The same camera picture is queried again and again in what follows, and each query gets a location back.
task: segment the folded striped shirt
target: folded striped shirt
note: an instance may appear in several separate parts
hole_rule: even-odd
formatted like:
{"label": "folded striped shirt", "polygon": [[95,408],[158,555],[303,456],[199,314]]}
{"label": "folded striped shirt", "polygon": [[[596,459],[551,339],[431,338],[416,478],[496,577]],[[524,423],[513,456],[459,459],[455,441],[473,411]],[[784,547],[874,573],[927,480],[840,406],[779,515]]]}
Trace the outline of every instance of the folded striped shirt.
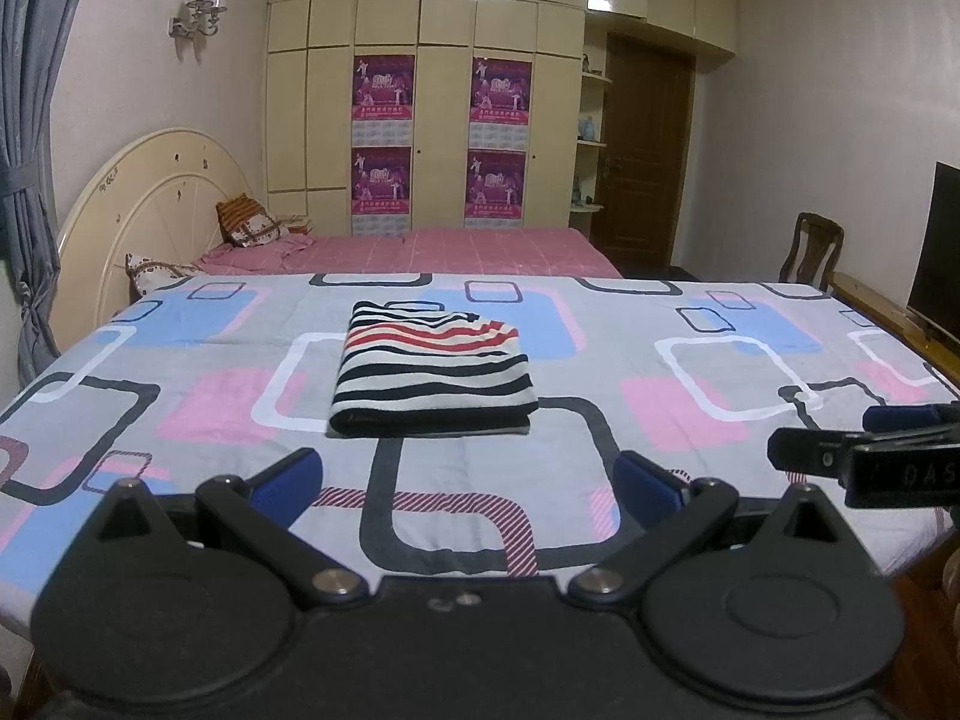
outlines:
{"label": "folded striped shirt", "polygon": [[361,301],[329,427],[349,437],[526,433],[538,408],[528,362],[503,322]]}

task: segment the wall sconce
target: wall sconce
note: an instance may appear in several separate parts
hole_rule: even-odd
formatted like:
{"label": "wall sconce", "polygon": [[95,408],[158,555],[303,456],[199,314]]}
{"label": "wall sconce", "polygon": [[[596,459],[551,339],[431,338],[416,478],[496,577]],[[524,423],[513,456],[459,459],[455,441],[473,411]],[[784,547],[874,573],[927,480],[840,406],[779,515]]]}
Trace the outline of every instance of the wall sconce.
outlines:
{"label": "wall sconce", "polygon": [[170,20],[170,37],[193,40],[197,33],[213,37],[220,31],[220,14],[227,10],[227,0],[190,0],[186,9],[186,19]]}

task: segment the headboard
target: headboard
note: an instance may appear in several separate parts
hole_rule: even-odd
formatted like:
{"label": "headboard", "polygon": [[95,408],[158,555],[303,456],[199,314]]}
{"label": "headboard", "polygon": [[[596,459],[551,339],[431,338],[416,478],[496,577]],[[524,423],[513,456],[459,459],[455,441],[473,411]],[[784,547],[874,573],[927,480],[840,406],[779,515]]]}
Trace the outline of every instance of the headboard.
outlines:
{"label": "headboard", "polygon": [[59,234],[50,324],[61,351],[131,304],[128,253],[189,264],[222,244],[216,204],[250,193],[232,156],[192,129],[131,143],[83,190]]}

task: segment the black circular disc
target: black circular disc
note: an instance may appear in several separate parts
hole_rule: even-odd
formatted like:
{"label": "black circular disc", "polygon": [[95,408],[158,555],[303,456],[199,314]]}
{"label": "black circular disc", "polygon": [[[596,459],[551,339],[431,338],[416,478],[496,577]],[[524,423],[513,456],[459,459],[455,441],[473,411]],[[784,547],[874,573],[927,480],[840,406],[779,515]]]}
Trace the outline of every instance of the black circular disc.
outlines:
{"label": "black circular disc", "polygon": [[51,674],[101,699],[163,703],[223,688],[277,651],[293,605],[270,571],[212,549],[190,550],[176,567],[131,566],[84,577],[69,598],[41,595],[32,637]]}
{"label": "black circular disc", "polygon": [[677,563],[651,583],[640,621],[695,685],[759,704],[850,695],[891,664],[904,618],[880,577],[818,571],[832,563],[817,560],[824,548],[784,539],[774,560],[747,548]]}

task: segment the pink bedspread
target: pink bedspread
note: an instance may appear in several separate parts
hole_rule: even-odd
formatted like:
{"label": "pink bedspread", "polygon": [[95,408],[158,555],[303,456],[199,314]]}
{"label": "pink bedspread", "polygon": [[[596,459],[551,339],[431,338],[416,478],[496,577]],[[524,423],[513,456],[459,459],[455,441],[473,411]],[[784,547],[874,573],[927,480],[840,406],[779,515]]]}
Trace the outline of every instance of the pink bedspread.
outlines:
{"label": "pink bedspread", "polygon": [[419,230],[403,238],[289,235],[262,247],[229,244],[195,265],[211,275],[491,274],[620,278],[573,229]]}

